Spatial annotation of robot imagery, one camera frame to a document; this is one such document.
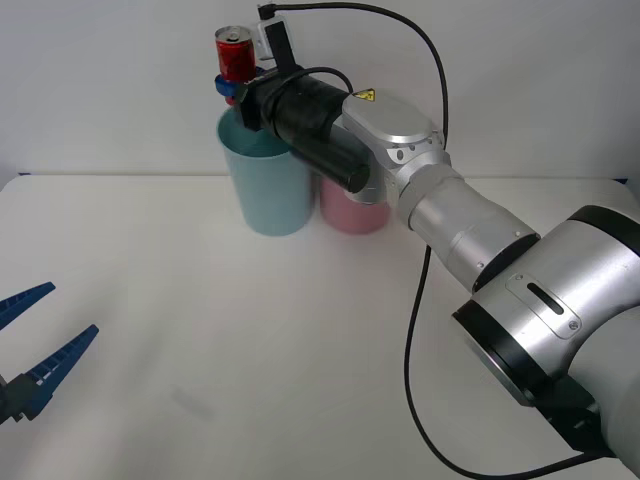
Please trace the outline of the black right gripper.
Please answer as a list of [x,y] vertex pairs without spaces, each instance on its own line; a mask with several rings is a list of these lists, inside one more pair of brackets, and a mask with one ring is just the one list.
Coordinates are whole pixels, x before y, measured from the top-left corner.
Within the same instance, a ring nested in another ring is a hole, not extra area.
[[278,86],[278,70],[256,67],[257,77],[249,81],[246,76],[225,77],[218,74],[214,85],[229,106],[237,105],[243,126],[257,132],[263,128],[262,107]]

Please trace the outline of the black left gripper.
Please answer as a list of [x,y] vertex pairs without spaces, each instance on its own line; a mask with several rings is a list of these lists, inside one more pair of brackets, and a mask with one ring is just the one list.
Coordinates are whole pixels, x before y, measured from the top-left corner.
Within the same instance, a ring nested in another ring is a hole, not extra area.
[[[55,290],[47,282],[0,301],[0,329],[3,330],[26,310]],[[47,406],[55,390],[93,342],[99,328],[90,325],[59,350],[25,373],[7,382],[0,376],[0,424],[9,418],[32,421]]]

